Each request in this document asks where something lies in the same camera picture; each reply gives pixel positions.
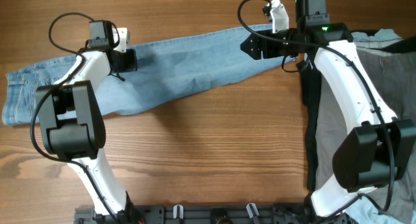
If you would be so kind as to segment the light blue denim jeans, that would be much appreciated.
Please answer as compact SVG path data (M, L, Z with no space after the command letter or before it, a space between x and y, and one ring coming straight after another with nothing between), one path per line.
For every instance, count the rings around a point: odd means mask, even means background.
M103 115L133 115L174 99L233 84L281 66L282 57L254 60L241 51L249 32L243 27L133 46L138 69L122 80L106 77L95 92ZM4 125L31 121L35 91L53 84L74 65L62 56L29 65L6 75Z

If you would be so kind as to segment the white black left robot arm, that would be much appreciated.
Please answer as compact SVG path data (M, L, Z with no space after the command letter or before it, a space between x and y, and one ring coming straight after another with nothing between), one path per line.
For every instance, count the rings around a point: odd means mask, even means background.
M115 178L103 150L105 124L95 96L109 75L137 70L127 49L127 31L105 20L91 20L90 39L75 52L76 61L54 84L40 86L31 124L40 124L43 147L30 130L34 148L44 157L71 167L91 196L96 223L144 223L124 187Z

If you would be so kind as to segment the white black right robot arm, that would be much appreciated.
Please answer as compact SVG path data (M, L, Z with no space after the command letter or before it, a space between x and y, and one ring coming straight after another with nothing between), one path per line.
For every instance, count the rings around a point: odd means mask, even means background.
M347 135L332 158L333 175L296 208L304 223L342 215L358 199L393 185L406 170L415 143L415 125L386 105L364 70L344 23L331 23L326 0L294 0L296 27L280 0L265 0L269 31L250 31L240 48L253 59L305 56L307 70L328 82L346 123Z

